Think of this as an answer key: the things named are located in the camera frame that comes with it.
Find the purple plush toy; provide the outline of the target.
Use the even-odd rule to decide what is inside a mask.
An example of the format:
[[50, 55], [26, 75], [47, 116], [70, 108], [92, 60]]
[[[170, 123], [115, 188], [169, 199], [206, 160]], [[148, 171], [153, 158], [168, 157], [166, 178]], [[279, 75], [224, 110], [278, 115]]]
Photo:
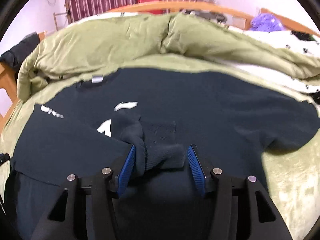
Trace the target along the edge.
[[251, 20], [251, 31], [284, 31], [285, 27], [279, 19], [271, 13], [261, 13]]

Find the black jacket on headboard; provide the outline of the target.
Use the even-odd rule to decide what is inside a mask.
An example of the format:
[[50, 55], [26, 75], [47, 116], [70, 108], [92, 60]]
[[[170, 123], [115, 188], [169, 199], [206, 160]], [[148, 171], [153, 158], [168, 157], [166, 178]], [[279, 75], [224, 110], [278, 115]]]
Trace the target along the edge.
[[11, 49], [5, 51], [1, 55], [1, 62], [13, 69], [15, 72], [20, 70], [20, 67], [26, 57], [37, 47], [40, 43], [40, 37], [34, 33], [20, 41]]

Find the green folded quilt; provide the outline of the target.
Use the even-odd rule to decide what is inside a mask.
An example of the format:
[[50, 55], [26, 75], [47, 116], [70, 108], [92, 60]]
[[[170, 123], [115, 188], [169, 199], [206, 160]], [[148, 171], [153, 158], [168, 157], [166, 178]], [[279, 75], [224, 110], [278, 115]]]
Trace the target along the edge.
[[[251, 64], [281, 72], [302, 82], [307, 89], [319, 87], [319, 57], [295, 52], [294, 42], [276, 48], [264, 33], [254, 38], [220, 24], [186, 14], [100, 17], [78, 22], [42, 40], [23, 61], [17, 79], [17, 96], [27, 101], [51, 81], [91, 73], [110, 73], [121, 66], [158, 66], [199, 72], [224, 64]], [[169, 64], [162, 55], [193, 58], [185, 67]]]

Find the wooden bed frame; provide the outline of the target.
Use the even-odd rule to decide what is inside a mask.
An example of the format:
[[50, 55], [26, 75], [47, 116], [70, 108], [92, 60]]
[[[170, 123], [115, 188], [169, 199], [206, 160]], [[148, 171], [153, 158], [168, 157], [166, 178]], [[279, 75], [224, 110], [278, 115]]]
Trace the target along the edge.
[[[242, 11], [238, 11], [235, 9], [223, 7], [214, 3], [208, 2], [186, 2], [186, 1], [153, 1], [146, 3], [137, 3], [133, 5], [127, 5], [124, 7], [119, 7], [108, 11], [107, 13], [114, 12], [147, 12], [153, 10], [165, 10], [168, 9], [170, 12], [178, 12], [181, 9], [188, 10], [203, 10], [216, 12], [221, 14], [230, 14], [236, 18], [242, 18], [245, 20], [245, 26], [242, 28], [243, 30], [248, 30], [251, 25], [251, 20], [253, 18], [252, 15], [244, 13]], [[290, 18], [275, 14], [275, 17], [281, 21], [281, 23], [285, 26], [285, 28], [289, 30], [294, 30], [302, 33], [308, 33], [312, 35], [319, 36], [319, 32], [316, 32]], [[18, 98], [16, 95], [16, 81], [15, 81], [15, 72], [8, 67], [4, 62], [1, 63], [1, 89], [7, 91], [7, 95], [10, 98], [11, 106], [7, 110], [6, 115], [1, 115], [1, 129], [3, 129], [5, 123], [8, 121], [9, 116], [13, 112]]]

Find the wooden coat rack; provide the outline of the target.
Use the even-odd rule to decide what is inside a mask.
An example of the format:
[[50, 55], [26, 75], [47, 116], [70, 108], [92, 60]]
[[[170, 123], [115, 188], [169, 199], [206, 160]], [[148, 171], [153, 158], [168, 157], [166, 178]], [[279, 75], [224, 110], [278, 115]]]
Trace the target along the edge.
[[53, 13], [55, 30], [59, 31], [71, 23], [71, 11], [68, 3], [65, 3], [63, 12]]

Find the black sweatshirt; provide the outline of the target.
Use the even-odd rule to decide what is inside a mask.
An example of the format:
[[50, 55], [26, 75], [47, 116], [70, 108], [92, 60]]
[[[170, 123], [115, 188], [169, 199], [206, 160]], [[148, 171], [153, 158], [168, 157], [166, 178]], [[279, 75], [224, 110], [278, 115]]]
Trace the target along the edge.
[[116, 202], [121, 237], [191, 239], [199, 205], [188, 146], [212, 167], [265, 185], [262, 153], [297, 150], [318, 130], [312, 104], [227, 74], [120, 69], [34, 107], [6, 201], [18, 234], [30, 239], [69, 174], [95, 174], [135, 146], [130, 184]]

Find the green plush bed sheet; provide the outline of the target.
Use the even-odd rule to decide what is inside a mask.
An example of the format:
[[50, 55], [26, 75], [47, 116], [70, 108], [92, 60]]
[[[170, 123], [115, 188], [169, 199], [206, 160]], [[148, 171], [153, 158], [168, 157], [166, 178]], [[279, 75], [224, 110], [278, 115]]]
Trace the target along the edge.
[[[156, 54], [127, 61], [124, 67], [155, 67], [185, 73], [200, 73], [207, 70], [229, 74], [255, 85], [281, 92], [296, 100], [309, 97], [300, 92], [305, 83], [276, 70], [248, 64], [216, 63], [193, 59], [177, 54]], [[45, 81], [46, 71], [31, 77], [31, 71], [22, 69], [23, 89], [29, 88], [33, 95], [26, 101], [19, 101], [1, 130], [1, 151], [12, 154], [16, 142], [28, 121], [34, 105], [52, 99], [63, 88], [80, 80], [89, 80], [95, 75], [115, 72], [120, 64], [108, 64], [100, 69], [77, 68], [67, 73], [58, 67], [57, 76]], [[278, 154], [263, 154], [268, 188], [273, 201], [284, 218], [294, 239], [303, 239], [319, 217], [319, 135], [315, 135], [303, 148]]]

